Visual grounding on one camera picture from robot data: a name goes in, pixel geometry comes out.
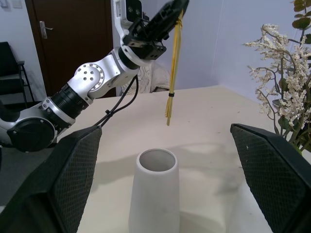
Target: vase opening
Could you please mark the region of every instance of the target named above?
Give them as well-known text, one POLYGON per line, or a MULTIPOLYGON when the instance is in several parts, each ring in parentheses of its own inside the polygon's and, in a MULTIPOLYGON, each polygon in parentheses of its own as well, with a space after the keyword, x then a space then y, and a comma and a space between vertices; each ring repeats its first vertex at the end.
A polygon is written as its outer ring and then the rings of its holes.
POLYGON ((165 150, 148 150, 139 158, 140 164, 149 171, 163 172, 172 169, 175 157, 165 150))

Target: yellow rope bundle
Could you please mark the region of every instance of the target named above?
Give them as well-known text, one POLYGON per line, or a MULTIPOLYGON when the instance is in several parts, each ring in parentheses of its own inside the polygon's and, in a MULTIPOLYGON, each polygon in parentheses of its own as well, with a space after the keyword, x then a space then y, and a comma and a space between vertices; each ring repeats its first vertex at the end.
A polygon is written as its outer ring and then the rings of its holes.
POLYGON ((184 11, 182 11, 181 14, 179 15, 178 21, 176 22, 176 26, 175 26, 172 73, 171 73, 171 81, 170 81, 170 94, 169 94, 169 99, 167 100, 166 114, 165 114, 165 117, 167 117, 168 126, 171 123, 171 117, 172 117, 173 96, 174 96, 174 90, 175 90, 175 81, 176 81, 179 53, 180 53, 180 47, 181 47, 181 31, 183 28, 183 25, 182 25, 183 16, 184 16, 184 11))

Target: brown door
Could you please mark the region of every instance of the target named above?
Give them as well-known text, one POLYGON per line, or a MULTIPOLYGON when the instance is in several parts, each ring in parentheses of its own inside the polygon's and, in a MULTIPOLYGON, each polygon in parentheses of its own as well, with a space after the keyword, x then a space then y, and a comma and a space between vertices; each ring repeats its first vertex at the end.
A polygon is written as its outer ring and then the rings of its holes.
POLYGON ((110 0, 26 0, 48 96, 113 48, 110 0), (52 30, 42 38, 40 21, 52 30))

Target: white robotic arm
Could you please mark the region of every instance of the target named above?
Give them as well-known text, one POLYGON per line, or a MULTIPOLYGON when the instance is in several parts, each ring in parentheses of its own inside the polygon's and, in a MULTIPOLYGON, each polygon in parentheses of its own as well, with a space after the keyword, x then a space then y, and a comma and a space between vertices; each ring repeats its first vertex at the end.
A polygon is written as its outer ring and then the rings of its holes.
POLYGON ((111 88, 131 81, 145 66, 161 56, 163 39, 185 12, 189 0, 172 0, 151 20, 142 17, 139 0, 114 0, 115 26, 121 47, 105 58, 81 65, 74 77, 53 97, 19 113, 0 102, 0 147, 39 151, 48 147, 75 123, 79 114, 111 88))

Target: tabletop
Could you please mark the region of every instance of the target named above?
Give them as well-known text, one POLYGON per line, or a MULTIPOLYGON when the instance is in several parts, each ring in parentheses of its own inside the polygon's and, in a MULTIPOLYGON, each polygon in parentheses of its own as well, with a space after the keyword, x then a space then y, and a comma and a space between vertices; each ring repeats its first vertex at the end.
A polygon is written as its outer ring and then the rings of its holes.
MULTIPOLYGON (((128 215, 138 154, 172 151, 180 165, 181 233, 225 233, 237 190, 244 180, 232 123, 273 130, 258 103, 222 86, 176 91, 171 126, 168 93, 141 94, 103 127, 93 185, 79 233, 128 233, 128 215)), ((95 100, 62 136, 89 127, 118 98, 95 100)))

